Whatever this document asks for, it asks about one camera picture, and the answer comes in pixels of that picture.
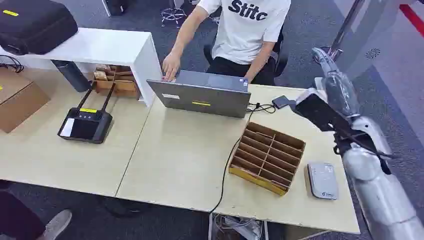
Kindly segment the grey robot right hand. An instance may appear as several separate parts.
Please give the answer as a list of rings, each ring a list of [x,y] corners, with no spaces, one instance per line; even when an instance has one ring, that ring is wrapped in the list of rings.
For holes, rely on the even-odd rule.
[[[325,51],[317,47],[312,48],[312,51],[324,74],[323,77],[315,78],[316,89],[324,91],[325,101],[343,116],[360,116],[355,88],[348,76],[339,70],[335,61]]]

